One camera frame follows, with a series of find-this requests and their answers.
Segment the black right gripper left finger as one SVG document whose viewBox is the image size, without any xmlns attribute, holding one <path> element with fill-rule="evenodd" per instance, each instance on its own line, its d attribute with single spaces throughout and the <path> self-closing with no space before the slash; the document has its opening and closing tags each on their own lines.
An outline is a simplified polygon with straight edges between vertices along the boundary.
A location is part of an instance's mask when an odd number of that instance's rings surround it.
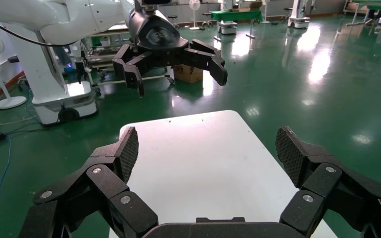
<svg viewBox="0 0 381 238">
<path fill-rule="evenodd" d="M 80 169 L 35 196 L 19 236 L 69 238 L 86 217 L 99 213 L 118 237 L 143 237 L 158 225 L 158 216 L 127 185 L 138 151 L 133 126 L 116 143 L 96 148 Z"/>
</svg>

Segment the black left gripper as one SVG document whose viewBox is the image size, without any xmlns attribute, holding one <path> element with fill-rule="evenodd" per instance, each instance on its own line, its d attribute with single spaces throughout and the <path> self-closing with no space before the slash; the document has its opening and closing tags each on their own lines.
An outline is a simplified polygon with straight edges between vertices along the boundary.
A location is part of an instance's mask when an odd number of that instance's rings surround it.
<svg viewBox="0 0 381 238">
<path fill-rule="evenodd" d="M 226 85 L 228 72 L 221 50 L 196 39 L 189 44 L 160 11 L 132 11 L 128 29 L 137 52 L 124 44 L 112 63 L 115 76 L 124 80 L 127 88 L 136 89 L 140 98 L 145 94 L 142 75 L 151 69 L 150 65 L 184 64 L 206 70 L 218 85 Z"/>
</svg>

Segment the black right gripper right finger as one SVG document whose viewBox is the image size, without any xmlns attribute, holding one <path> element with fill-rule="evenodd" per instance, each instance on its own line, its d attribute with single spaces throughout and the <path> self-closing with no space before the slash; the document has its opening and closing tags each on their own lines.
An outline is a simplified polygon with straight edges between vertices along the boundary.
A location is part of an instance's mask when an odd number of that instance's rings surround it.
<svg viewBox="0 0 381 238">
<path fill-rule="evenodd" d="M 279 128 L 276 153 L 297 192 L 280 222 L 312 236 L 327 211 L 339 214 L 363 238 L 381 238 L 381 183 L 343 165 L 325 147 Z"/>
</svg>

